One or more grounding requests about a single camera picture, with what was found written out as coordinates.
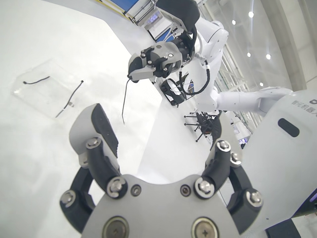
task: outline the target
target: black oval slot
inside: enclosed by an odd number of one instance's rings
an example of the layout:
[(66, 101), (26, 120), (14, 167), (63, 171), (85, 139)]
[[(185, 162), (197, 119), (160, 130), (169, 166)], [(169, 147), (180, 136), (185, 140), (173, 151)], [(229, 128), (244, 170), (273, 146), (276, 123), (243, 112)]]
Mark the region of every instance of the black oval slot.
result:
[(295, 125), (291, 124), (288, 120), (281, 118), (278, 120), (277, 124), (290, 136), (297, 137), (299, 135), (299, 129)]

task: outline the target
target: purple light strip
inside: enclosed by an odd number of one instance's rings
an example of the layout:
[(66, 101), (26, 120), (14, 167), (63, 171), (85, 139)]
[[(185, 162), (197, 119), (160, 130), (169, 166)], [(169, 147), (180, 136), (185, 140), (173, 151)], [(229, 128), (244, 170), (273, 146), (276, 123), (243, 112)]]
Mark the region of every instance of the purple light strip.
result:
[(316, 200), (317, 199), (317, 193), (315, 193), (315, 195), (312, 197), (312, 198), (310, 198), (310, 202), (312, 203), (314, 200)]

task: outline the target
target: clear plastic bag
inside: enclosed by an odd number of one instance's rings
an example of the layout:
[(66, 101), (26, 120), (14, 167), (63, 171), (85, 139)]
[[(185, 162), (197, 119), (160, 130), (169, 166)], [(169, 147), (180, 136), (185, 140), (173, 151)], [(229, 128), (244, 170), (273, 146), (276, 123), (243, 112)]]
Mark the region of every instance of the clear plastic bag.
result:
[(51, 59), (18, 76), (12, 94), (50, 118), (60, 119), (77, 106), (78, 92), (63, 109), (80, 82)]

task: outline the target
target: white tabletop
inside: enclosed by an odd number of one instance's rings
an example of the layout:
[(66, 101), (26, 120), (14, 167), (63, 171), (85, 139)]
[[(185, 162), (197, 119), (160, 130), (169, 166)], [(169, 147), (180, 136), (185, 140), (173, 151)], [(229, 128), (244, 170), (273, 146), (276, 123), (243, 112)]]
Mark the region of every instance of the white tabletop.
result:
[[(130, 82), (124, 126), (130, 54), (104, 21), (40, 0), (0, 0), (0, 15), (2, 236), (79, 237), (59, 207), (79, 169), (68, 140), (72, 123), (83, 108), (100, 103), (119, 141), (121, 172), (135, 174), (162, 97), (149, 80)], [(70, 92), (84, 80), (75, 107), (57, 119), (11, 92), (18, 76), (48, 60), (63, 69), (54, 78)]]

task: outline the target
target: robotic arm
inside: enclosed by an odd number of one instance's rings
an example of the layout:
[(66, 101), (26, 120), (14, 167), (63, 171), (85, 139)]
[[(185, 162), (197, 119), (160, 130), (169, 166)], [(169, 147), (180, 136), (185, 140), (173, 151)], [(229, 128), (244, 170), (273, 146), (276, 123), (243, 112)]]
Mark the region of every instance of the robotic arm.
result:
[[(282, 87), (268, 87), (258, 92), (218, 93), (214, 82), (229, 33), (221, 22), (199, 18), (199, 10), (193, 0), (158, 0), (157, 8), (184, 32), (170, 42), (158, 42), (141, 51), (140, 56), (134, 54), (128, 68), (128, 77), (133, 82), (152, 77), (167, 78), (179, 70), (180, 86), (170, 79), (161, 86), (172, 105), (183, 102), (185, 94), (197, 95), (197, 108), (203, 112), (251, 111), (261, 116), (265, 116), (276, 101), (292, 92)], [(180, 14), (179, 8), (186, 10)], [(194, 83), (194, 93), (188, 93), (182, 86), (182, 67), (185, 65)]]
[[(121, 175), (118, 140), (100, 104), (83, 110), (69, 139), (81, 167), (60, 207), (82, 238), (238, 238), (263, 206), (227, 141), (215, 144), (201, 175), (154, 185)], [(228, 177), (234, 194), (225, 206), (217, 192)], [(88, 193), (93, 179), (105, 192), (97, 205)]]

